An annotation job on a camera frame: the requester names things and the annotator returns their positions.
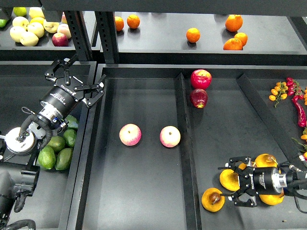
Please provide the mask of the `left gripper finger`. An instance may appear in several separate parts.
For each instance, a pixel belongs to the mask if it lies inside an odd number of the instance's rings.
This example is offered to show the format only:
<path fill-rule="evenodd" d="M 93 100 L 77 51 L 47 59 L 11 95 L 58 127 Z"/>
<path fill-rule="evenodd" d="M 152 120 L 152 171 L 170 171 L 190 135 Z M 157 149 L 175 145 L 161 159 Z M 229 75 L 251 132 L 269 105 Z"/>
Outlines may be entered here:
<path fill-rule="evenodd" d="M 56 82 L 60 78 L 64 78 L 64 83 L 70 85 L 70 67 L 78 60 L 78 55 L 74 54 L 69 59 L 55 59 L 45 72 L 45 79 Z"/>
<path fill-rule="evenodd" d="M 92 85 L 79 85 L 73 87 L 74 99 L 76 102 L 83 102 L 91 108 L 104 96 L 104 80 L 106 75 L 102 75 L 97 83 Z"/>

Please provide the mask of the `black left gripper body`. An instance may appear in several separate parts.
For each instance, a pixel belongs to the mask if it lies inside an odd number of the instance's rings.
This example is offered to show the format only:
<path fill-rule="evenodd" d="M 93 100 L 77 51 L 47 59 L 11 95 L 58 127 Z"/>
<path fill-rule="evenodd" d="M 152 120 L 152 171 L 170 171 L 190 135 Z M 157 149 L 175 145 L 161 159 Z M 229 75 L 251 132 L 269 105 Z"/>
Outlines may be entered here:
<path fill-rule="evenodd" d="M 85 92 L 83 90 L 75 90 L 75 88 L 81 86 L 84 86 L 84 83 L 75 78 L 71 79 L 69 85 L 66 85 L 64 78 L 58 78 L 53 88 L 40 99 L 40 102 L 42 106 L 47 104 L 52 105 L 57 109 L 60 116 L 65 118 L 85 98 Z"/>

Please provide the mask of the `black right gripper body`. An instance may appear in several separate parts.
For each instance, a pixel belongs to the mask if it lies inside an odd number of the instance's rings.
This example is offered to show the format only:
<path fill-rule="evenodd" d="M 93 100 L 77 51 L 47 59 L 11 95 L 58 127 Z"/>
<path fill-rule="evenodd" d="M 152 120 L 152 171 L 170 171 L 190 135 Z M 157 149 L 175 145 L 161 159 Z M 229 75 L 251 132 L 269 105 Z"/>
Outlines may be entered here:
<path fill-rule="evenodd" d="M 276 167 L 250 167 L 239 169 L 239 192 L 250 196 L 278 195 L 287 187 L 287 176 Z"/>

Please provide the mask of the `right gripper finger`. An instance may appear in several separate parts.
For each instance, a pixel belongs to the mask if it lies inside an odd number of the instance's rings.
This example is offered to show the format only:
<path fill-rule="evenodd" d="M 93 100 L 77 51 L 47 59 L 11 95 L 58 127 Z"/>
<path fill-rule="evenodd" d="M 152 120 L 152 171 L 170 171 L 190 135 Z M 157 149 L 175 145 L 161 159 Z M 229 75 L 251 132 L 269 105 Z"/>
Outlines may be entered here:
<path fill-rule="evenodd" d="M 220 196 L 227 197 L 238 207 L 256 207 L 256 194 L 257 192 L 255 189 L 242 187 L 231 194 L 222 193 Z"/>
<path fill-rule="evenodd" d="M 244 163 L 246 167 L 244 169 L 239 168 L 239 163 Z M 223 167 L 218 167 L 218 170 L 231 169 L 238 175 L 248 175 L 252 171 L 251 157 L 241 156 L 233 157 L 229 159 Z"/>

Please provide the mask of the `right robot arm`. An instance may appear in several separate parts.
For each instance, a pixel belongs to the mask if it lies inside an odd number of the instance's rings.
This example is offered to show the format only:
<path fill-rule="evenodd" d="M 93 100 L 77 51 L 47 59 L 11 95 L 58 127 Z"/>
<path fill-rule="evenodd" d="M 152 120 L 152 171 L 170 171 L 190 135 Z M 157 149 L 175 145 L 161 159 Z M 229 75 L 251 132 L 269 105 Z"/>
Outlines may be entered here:
<path fill-rule="evenodd" d="M 306 200 L 307 197 L 298 193 L 299 190 L 307 188 L 307 172 L 302 171 L 294 165 L 288 164 L 289 171 L 282 172 L 282 165 L 259 167 L 251 157 L 234 157 L 218 170 L 232 170 L 237 174 L 239 188 L 231 194 L 221 194 L 228 197 L 238 207 L 256 207 L 256 195 L 280 195 L 282 191 L 287 196 L 293 196 L 296 208 L 301 213 L 299 199 Z"/>

